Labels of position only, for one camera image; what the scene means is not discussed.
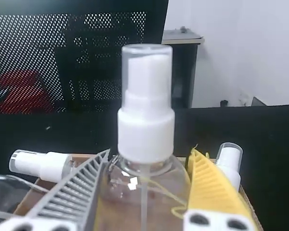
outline yellow string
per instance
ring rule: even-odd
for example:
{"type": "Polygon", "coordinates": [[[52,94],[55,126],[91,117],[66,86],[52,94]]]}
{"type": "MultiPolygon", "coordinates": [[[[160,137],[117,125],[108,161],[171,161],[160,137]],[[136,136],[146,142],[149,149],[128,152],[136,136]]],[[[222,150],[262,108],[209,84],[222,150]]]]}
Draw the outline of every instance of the yellow string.
{"type": "MultiPolygon", "coordinates": [[[[210,155],[209,153],[206,153],[206,157],[209,159],[210,158],[210,155]]],[[[183,219],[183,214],[180,214],[178,213],[178,211],[185,211],[187,209],[187,204],[185,202],[183,202],[179,197],[177,197],[176,195],[172,194],[171,192],[169,192],[165,187],[163,187],[162,185],[160,185],[159,183],[157,183],[156,181],[153,181],[149,178],[145,178],[145,177],[140,177],[141,180],[145,180],[147,182],[150,182],[151,184],[154,184],[156,185],[158,188],[160,188],[164,193],[165,195],[167,195],[168,197],[172,198],[173,200],[175,200],[176,202],[180,203],[181,205],[183,206],[175,206],[175,207],[172,207],[171,208],[171,213],[179,218],[179,219],[183,219]]]]}

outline white plastic part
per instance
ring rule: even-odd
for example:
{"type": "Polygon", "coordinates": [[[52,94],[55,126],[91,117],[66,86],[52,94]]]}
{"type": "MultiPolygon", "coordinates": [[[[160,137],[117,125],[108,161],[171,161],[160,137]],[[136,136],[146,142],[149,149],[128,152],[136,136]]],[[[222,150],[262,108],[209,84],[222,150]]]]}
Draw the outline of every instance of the white plastic part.
{"type": "Polygon", "coordinates": [[[0,223],[0,231],[77,231],[76,223],[50,218],[11,218],[0,223]]]}
{"type": "Polygon", "coordinates": [[[215,165],[225,174],[234,188],[238,191],[241,177],[239,170],[241,166],[243,150],[235,143],[223,143],[217,154],[215,165]]]}
{"type": "Polygon", "coordinates": [[[183,231],[256,231],[252,222],[237,214],[189,209],[184,214],[183,231]]]}
{"type": "Polygon", "coordinates": [[[232,184],[232,186],[239,191],[240,188],[240,183],[241,183],[241,176],[238,172],[228,168],[228,167],[224,167],[224,166],[217,166],[220,171],[222,171],[224,173],[224,175],[229,179],[230,183],[232,184]]]}
{"type": "Polygon", "coordinates": [[[64,153],[37,153],[16,150],[9,162],[11,172],[40,177],[58,183],[71,170],[72,156],[64,153]]]}
{"type": "Polygon", "coordinates": [[[140,164],[164,161],[173,153],[172,48],[128,45],[122,48],[122,58],[118,152],[140,164]]]}

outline white wall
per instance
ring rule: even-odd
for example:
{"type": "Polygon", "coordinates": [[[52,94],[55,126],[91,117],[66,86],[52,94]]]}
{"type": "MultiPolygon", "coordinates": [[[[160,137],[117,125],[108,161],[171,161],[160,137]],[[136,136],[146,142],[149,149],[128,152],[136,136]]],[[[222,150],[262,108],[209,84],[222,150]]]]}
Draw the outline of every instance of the white wall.
{"type": "Polygon", "coordinates": [[[233,53],[242,0],[195,0],[193,31],[204,36],[198,47],[193,107],[219,106],[232,94],[233,53]]]}
{"type": "Polygon", "coordinates": [[[169,0],[165,22],[165,30],[180,29],[191,26],[192,0],[169,0]]]}
{"type": "Polygon", "coordinates": [[[289,104],[289,0],[244,0],[234,79],[267,105],[289,104]]]}
{"type": "Polygon", "coordinates": [[[289,104],[289,0],[195,0],[199,47],[193,107],[240,105],[240,93],[289,104]]]}

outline small black object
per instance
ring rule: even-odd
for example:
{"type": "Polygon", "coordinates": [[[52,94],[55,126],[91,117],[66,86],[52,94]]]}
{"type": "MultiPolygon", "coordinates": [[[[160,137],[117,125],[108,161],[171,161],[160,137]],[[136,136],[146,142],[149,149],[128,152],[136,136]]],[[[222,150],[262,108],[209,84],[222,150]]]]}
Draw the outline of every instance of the small black object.
{"type": "Polygon", "coordinates": [[[194,214],[190,218],[190,222],[197,225],[209,225],[209,220],[200,214],[194,214]]]}
{"type": "Polygon", "coordinates": [[[29,224],[21,225],[17,227],[14,231],[32,231],[32,226],[29,224]]]}
{"type": "Polygon", "coordinates": [[[227,106],[228,106],[228,100],[222,100],[221,107],[227,107],[227,106]]]}
{"type": "Polygon", "coordinates": [[[69,228],[66,228],[66,227],[58,227],[58,228],[55,228],[53,231],[69,231],[69,228]]]}
{"type": "Polygon", "coordinates": [[[228,227],[235,229],[235,230],[247,230],[246,225],[239,220],[235,220],[235,219],[229,220],[227,222],[227,225],[228,227]]]}

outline bottle neck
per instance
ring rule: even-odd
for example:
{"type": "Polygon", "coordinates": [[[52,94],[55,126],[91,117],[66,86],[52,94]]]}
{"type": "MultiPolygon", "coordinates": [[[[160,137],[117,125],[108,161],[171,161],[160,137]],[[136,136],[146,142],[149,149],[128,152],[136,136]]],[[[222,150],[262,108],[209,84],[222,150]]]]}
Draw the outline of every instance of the bottle neck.
{"type": "Polygon", "coordinates": [[[165,161],[152,164],[140,164],[132,162],[120,154],[118,154],[117,158],[122,170],[134,176],[159,176],[169,171],[172,167],[171,157],[165,161]]]}

